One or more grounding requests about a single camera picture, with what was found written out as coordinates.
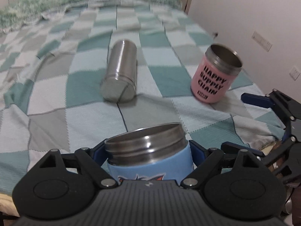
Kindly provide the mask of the light blue cartoon cup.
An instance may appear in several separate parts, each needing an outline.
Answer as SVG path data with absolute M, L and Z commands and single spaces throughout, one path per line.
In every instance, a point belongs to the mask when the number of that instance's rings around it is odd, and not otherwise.
M 186 133 L 179 122 L 160 124 L 105 140 L 110 175 L 125 180 L 175 180 L 178 184 L 193 171 Z

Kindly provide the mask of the tall stainless steel cup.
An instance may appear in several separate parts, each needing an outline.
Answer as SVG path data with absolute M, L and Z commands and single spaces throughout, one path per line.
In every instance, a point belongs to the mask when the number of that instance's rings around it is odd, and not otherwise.
M 111 103 L 126 103 L 136 95 L 137 47 L 129 40 L 117 41 L 109 57 L 101 94 Z

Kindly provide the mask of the green checkered blanket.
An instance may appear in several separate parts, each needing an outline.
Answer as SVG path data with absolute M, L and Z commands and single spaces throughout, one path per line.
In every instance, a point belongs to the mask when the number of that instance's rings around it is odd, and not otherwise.
M 242 103 L 261 90 L 241 72 L 204 104 L 191 80 L 213 39 L 182 11 L 82 5 L 1 36 L 1 193 L 49 150 L 71 153 L 143 127 L 180 122 L 205 147 L 261 148 L 284 126 Z

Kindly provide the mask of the wall power socket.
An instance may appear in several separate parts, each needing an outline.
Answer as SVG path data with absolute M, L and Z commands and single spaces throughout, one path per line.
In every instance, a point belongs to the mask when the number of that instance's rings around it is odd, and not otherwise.
M 257 31 L 254 31 L 254 33 L 252 34 L 252 39 L 256 43 L 258 43 L 258 45 L 260 45 L 265 51 L 270 51 L 272 43 L 265 39 L 263 36 L 261 36 Z

